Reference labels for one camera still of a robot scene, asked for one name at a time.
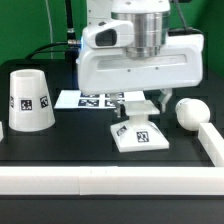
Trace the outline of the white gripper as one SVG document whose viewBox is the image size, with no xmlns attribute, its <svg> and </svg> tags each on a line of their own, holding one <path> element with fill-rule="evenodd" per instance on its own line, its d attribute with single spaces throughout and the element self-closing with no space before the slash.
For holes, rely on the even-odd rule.
<svg viewBox="0 0 224 224">
<path fill-rule="evenodd" d="M 172 97 L 171 88 L 198 85 L 203 77 L 201 34 L 171 36 L 155 56 L 129 57 L 126 48 L 134 42 L 134 25 L 109 20 L 89 25 L 82 33 L 77 59 L 78 86 L 85 94 L 111 94 L 118 118 L 125 114 L 119 92 L 158 90 L 161 111 Z"/>
</svg>

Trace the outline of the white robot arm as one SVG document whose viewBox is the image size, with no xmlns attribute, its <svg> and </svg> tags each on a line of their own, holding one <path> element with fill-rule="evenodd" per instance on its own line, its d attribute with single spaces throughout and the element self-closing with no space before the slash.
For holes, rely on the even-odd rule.
<svg viewBox="0 0 224 224">
<path fill-rule="evenodd" d="M 169 0 L 112 0 L 111 16 L 88 25 L 77 59 L 82 93 L 107 94 L 118 116 L 120 92 L 198 85 L 203 76 L 201 34 L 168 34 Z"/>
</svg>

